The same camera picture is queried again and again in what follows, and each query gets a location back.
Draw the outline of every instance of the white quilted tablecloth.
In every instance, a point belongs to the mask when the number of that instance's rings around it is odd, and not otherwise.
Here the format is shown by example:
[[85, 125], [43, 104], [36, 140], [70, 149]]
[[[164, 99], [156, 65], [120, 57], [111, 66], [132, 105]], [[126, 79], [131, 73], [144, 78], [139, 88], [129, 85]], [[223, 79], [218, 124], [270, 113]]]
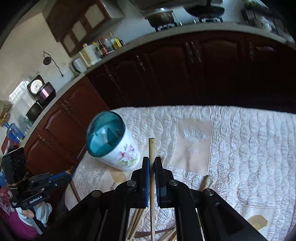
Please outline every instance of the white quilted tablecloth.
[[[156, 155], [165, 159], [164, 167], [192, 189], [199, 189], [203, 176], [170, 166], [177, 121], [191, 118], [212, 122], [209, 171], [214, 181], [212, 188], [238, 212], [244, 204], [275, 207], [269, 232], [265, 235], [268, 240], [284, 240], [295, 225], [296, 115], [219, 106], [128, 107], [115, 112], [138, 142], [141, 156], [148, 156], [148, 138], [154, 137]], [[73, 177], [81, 198], [100, 188], [107, 168], [85, 154]], [[77, 203], [69, 187], [65, 203], [68, 209]], [[156, 230], [173, 227], [173, 209], [161, 210], [156, 201], [155, 207]], [[147, 210], [139, 231], [150, 230], [149, 217]]]

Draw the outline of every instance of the hanging black cord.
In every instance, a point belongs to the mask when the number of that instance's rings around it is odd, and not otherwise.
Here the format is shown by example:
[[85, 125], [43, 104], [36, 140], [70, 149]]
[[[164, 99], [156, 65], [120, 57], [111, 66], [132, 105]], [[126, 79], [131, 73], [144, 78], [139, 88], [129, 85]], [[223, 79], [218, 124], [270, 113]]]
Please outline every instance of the hanging black cord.
[[45, 51], [43, 51], [43, 57], [45, 58], [45, 54], [49, 55], [49, 57], [51, 58], [51, 60], [55, 63], [56, 67], [59, 69], [57, 63], [53, 60], [53, 58], [50, 56], [49, 53], [46, 53]]

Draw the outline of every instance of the wall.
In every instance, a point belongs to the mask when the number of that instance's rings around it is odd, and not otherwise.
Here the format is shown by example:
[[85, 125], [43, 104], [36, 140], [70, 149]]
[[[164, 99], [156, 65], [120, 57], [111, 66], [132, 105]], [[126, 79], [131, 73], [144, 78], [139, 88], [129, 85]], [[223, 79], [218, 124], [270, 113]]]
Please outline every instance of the wall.
[[[48, 66], [43, 64], [43, 51], [56, 61], [65, 74], [63, 78], [53, 61]], [[38, 72], [58, 91], [74, 77], [68, 66], [70, 60], [61, 43], [55, 41], [42, 13], [33, 16], [16, 26], [0, 49], [0, 100], [8, 100], [23, 79], [34, 77]], [[12, 114], [9, 123], [14, 121]], [[1, 127], [0, 145], [5, 136], [6, 127]]]
[[[109, 29], [102, 32], [98, 37], [109, 38], [109, 32], [114, 36], [121, 38], [125, 43], [138, 38], [142, 35], [155, 32], [149, 22], [144, 19], [143, 15], [130, 3], [129, 0], [118, 0], [118, 5], [125, 15], [125, 18], [118, 23], [114, 24]], [[243, 8], [241, 0], [223, 0], [222, 6], [225, 12], [222, 15], [224, 21], [237, 22], [243, 21], [240, 10]], [[177, 22], [191, 22], [195, 17], [188, 14], [183, 7], [172, 8], [174, 11]]]

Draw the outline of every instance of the kitchen counter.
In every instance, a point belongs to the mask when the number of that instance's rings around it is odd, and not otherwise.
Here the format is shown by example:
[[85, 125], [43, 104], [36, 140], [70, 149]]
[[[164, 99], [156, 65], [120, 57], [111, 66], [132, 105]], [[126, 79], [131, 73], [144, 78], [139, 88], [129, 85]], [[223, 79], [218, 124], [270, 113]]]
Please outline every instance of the kitchen counter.
[[167, 38], [174, 35], [185, 34], [185, 33], [192, 33], [192, 32], [200, 32], [200, 31], [237, 31], [237, 32], [245, 32], [250, 34], [257, 34], [263, 37], [267, 37], [273, 40], [276, 40], [280, 43], [286, 44], [287, 40], [281, 36], [273, 34], [269, 31], [262, 30], [259, 28], [251, 27], [248, 25], [241, 25], [236, 23], [201, 23], [201, 24], [192, 24], [192, 25], [185, 25], [174, 27], [170, 29], [166, 29], [159, 32], [154, 32], [150, 34], [146, 34], [141, 36], [135, 40], [132, 40], [127, 45], [123, 46], [122, 48], [116, 50], [115, 52], [107, 55], [101, 61], [96, 63], [95, 65], [91, 66], [85, 71], [85, 75], [89, 72], [93, 71], [95, 68], [99, 67], [100, 65], [106, 63], [107, 61], [121, 55], [124, 52], [127, 52], [131, 49], [134, 49], [140, 45], [158, 40]]
[[68, 83], [66, 83], [56, 94], [56, 97], [46, 106], [46, 108], [41, 112], [41, 114], [38, 116], [34, 124], [31, 126], [30, 130], [27, 132], [26, 137], [23, 139], [20, 147], [24, 147], [30, 137], [30, 135], [33, 133], [39, 122], [42, 120], [42, 118], [46, 115], [46, 113], [50, 110], [50, 108], [62, 97], [63, 94], [65, 94], [74, 84], [76, 84], [79, 80], [81, 80], [85, 76], [84, 73], [81, 73], [76, 78], [70, 80]]
[[127, 52], [131, 49], [134, 49], [140, 45], [174, 36], [179, 34], [185, 34], [185, 33], [191, 33], [191, 32], [198, 32], [198, 31], [239, 31], [239, 32], [245, 32], [245, 33], [251, 33], [251, 34], [257, 34], [260, 36], [264, 36], [273, 40], [276, 40], [280, 43], [286, 44], [287, 40], [283, 37], [280, 37], [276, 34], [273, 34], [271, 32], [254, 28], [247, 25], [240, 25], [236, 23], [203, 23], [203, 24], [193, 24], [193, 25], [187, 25], [187, 26], [180, 26], [175, 27], [171, 29], [167, 29], [160, 32], [150, 33], [147, 35], [144, 35], [142, 37], [139, 37], [131, 42], [129, 42], [127, 45], [123, 46], [122, 48], [116, 50], [115, 52], [109, 54], [108, 56], [104, 57], [101, 61], [96, 63], [95, 65], [88, 68], [85, 73], [80, 74], [73, 80], [70, 80], [68, 83], [66, 83], [58, 92], [56, 97], [49, 103], [49, 105], [42, 111], [40, 116], [36, 119], [30, 130], [28, 131], [26, 137], [24, 138], [21, 147], [24, 147], [27, 143], [30, 135], [33, 133], [34, 129], [37, 127], [39, 122], [42, 120], [42, 118], [45, 116], [45, 114], [49, 111], [49, 109], [61, 98], [61, 96], [67, 92], [75, 83], [77, 83], [80, 79], [82, 79], [85, 75], [99, 67], [100, 65], [106, 63], [107, 61], [121, 55], [124, 52]]

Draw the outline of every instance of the white kettle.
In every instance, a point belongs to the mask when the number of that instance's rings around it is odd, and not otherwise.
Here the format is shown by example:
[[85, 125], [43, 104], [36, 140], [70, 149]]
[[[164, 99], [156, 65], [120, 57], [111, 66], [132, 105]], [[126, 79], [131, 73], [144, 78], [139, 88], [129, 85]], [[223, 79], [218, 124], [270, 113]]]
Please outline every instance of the white kettle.
[[83, 73], [86, 71], [86, 67], [83, 64], [83, 61], [81, 60], [81, 58], [74, 59], [72, 61], [72, 67], [77, 73]]

